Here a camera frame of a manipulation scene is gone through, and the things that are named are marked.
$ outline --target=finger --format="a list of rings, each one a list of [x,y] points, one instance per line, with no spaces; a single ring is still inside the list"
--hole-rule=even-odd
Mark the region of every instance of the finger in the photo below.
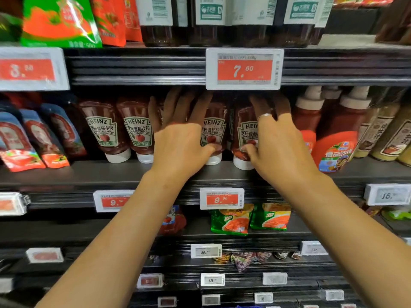
[[[174,111],[173,122],[185,123],[187,121],[188,112],[190,111],[190,104],[196,97],[194,90],[189,90],[180,96],[177,102],[176,110]]]
[[[219,144],[207,144],[201,149],[201,156],[205,159],[205,162],[207,159],[215,153],[217,150],[221,150],[222,147]]]
[[[174,115],[178,95],[180,94],[181,89],[181,86],[174,86],[167,93],[166,100],[164,101],[163,126],[167,126]]]
[[[275,113],[277,114],[277,121],[292,121],[290,102],[283,94],[278,94],[274,97],[274,107]]]
[[[161,118],[158,112],[157,101],[154,96],[150,97],[150,103],[148,103],[148,117],[150,119],[153,132],[158,132],[161,129]]]
[[[213,92],[205,91],[204,93],[202,93],[201,96],[198,98],[196,105],[194,106],[193,112],[191,113],[188,122],[197,123],[202,126],[204,123],[204,117],[206,115],[208,105],[210,104],[212,98]]]
[[[259,159],[257,147],[253,144],[246,144],[243,147],[241,147],[241,149],[245,150],[248,153],[248,156],[251,160],[251,164],[255,167],[255,164],[258,162]]]
[[[249,99],[254,107],[254,112],[256,113],[257,118],[265,113],[271,113],[270,106],[268,105],[267,101],[261,96],[252,94],[249,96]]]

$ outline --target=sauce pouch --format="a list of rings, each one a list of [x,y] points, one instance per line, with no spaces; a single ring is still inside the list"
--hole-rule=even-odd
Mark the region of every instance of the sauce pouch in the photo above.
[[[0,102],[0,158],[12,172],[46,168],[20,121]]]
[[[288,203],[263,203],[254,206],[251,229],[287,230],[291,216]]]
[[[126,45],[123,0],[90,0],[103,44]]]
[[[166,218],[164,218],[163,224],[160,227],[158,234],[176,234],[182,230],[187,224],[185,216],[182,214],[179,205],[173,205],[168,212]]]
[[[102,47],[89,0],[24,0],[21,44]]]
[[[143,41],[140,21],[138,19],[136,0],[124,0],[124,23],[127,41]]]
[[[221,234],[248,235],[248,224],[254,204],[244,204],[243,209],[211,211],[211,231]]]

